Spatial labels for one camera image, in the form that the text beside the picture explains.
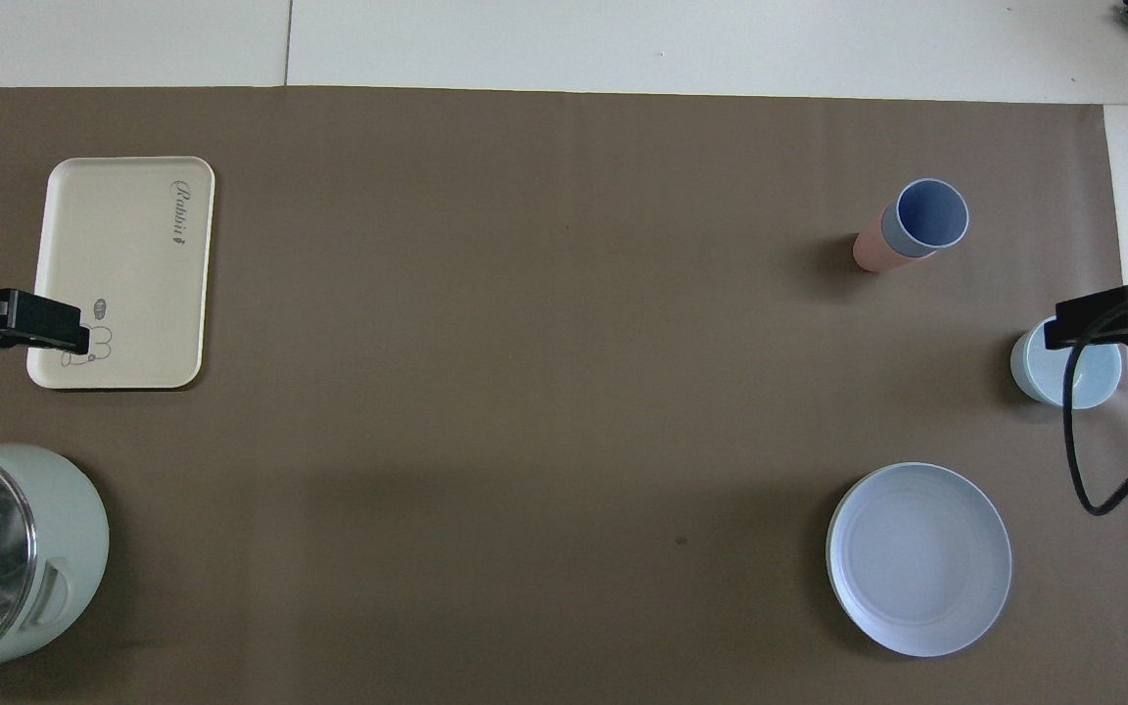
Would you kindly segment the cream tray with rabbit print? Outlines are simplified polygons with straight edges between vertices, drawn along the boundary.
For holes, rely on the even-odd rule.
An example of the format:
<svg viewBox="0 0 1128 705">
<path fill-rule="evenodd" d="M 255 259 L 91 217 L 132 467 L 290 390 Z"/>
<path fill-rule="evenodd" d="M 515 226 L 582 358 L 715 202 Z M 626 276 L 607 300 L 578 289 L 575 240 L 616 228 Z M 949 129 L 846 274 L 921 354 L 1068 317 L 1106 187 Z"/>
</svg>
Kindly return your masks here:
<svg viewBox="0 0 1128 705">
<path fill-rule="evenodd" d="M 86 352 L 30 350 L 50 390 L 176 390 L 205 361 L 215 171 L 196 156 L 69 158 L 46 183 L 34 291 L 77 307 Z"/>
</svg>

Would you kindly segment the pink plastic cup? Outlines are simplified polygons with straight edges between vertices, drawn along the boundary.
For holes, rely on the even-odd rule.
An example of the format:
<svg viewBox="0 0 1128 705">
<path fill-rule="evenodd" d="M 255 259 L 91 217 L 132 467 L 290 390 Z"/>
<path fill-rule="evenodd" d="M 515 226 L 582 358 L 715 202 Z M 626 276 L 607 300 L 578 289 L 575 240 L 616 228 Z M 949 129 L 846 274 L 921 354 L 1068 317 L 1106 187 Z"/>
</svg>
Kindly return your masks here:
<svg viewBox="0 0 1128 705">
<path fill-rule="evenodd" d="M 920 263 L 923 259 L 929 259 L 929 256 L 926 256 L 926 258 L 909 258 L 909 256 L 895 252 L 885 241 L 881 223 L 875 220 L 874 223 L 869 224 L 855 238 L 854 244 L 852 244 L 852 259 L 855 261 L 860 268 L 878 273 L 890 271 L 890 268 L 913 266 L 913 264 Z"/>
</svg>

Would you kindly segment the brown paper table mat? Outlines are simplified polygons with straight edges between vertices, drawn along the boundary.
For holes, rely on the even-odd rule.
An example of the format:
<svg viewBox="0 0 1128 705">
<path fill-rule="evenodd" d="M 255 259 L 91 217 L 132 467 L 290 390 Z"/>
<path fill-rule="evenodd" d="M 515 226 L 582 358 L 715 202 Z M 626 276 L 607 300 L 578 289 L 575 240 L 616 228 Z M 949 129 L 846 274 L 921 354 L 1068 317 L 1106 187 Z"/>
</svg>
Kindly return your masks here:
<svg viewBox="0 0 1128 705">
<path fill-rule="evenodd" d="M 1128 501 L 1094 518 L 1015 340 L 1118 285 L 1098 106 L 370 88 L 0 89 L 0 287 L 68 158 L 215 171 L 200 378 L 0 443 L 106 501 L 88 611 L 0 705 L 1128 705 Z M 869 272 L 945 180 L 971 224 Z M 869 472 L 963 474 L 1010 598 L 876 645 L 826 571 Z"/>
</svg>

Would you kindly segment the blue plastic cup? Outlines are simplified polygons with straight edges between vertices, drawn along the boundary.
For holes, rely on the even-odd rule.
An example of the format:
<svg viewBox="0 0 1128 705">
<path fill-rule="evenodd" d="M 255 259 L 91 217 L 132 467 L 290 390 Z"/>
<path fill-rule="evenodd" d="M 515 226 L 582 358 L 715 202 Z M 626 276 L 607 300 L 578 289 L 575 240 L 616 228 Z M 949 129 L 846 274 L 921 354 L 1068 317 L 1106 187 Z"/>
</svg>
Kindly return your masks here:
<svg viewBox="0 0 1128 705">
<path fill-rule="evenodd" d="M 897 255 L 920 259 L 957 246 L 970 224 L 968 204 L 953 184 L 920 178 L 906 184 L 883 210 L 880 237 Z"/>
</svg>

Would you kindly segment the pale blue plate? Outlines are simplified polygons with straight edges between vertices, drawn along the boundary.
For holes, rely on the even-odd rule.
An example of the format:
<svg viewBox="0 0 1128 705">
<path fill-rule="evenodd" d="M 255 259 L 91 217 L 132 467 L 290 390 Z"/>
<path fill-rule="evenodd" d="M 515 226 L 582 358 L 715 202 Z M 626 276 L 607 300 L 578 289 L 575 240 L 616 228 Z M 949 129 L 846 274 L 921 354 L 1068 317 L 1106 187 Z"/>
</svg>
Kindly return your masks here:
<svg viewBox="0 0 1128 705">
<path fill-rule="evenodd" d="M 982 490 L 904 461 L 869 472 L 832 510 L 826 571 L 843 613 L 876 645 L 936 659 L 971 647 L 1006 608 L 1012 549 Z"/>
</svg>

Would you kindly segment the pale green electric pot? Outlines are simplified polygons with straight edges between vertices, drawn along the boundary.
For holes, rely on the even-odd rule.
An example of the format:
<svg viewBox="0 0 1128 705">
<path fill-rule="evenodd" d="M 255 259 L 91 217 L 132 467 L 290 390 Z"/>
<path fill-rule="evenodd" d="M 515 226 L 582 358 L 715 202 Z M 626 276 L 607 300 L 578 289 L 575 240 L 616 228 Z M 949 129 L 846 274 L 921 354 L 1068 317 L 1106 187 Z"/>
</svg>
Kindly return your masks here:
<svg viewBox="0 0 1128 705">
<path fill-rule="evenodd" d="M 30 585 L 0 664 L 39 650 L 71 627 L 97 593 L 111 549 L 106 506 L 65 456 L 39 446 L 0 446 L 0 469 L 23 496 L 34 558 Z"/>
</svg>

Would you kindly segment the light blue bowl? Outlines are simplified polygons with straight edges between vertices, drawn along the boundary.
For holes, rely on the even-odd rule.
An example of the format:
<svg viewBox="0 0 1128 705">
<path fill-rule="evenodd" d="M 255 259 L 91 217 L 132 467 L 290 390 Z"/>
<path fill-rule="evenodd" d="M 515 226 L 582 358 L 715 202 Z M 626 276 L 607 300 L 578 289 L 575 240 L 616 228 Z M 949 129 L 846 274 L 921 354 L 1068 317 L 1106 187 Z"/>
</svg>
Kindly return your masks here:
<svg viewBox="0 0 1128 705">
<path fill-rule="evenodd" d="M 1061 379 L 1070 349 L 1048 349 L 1046 334 L 1052 321 L 1052 316 L 1045 318 L 1016 340 L 1010 354 L 1010 373 L 1026 397 L 1061 407 Z M 1118 345 L 1084 349 L 1070 376 L 1070 407 L 1091 409 L 1109 400 L 1118 389 L 1122 373 L 1122 349 Z"/>
</svg>

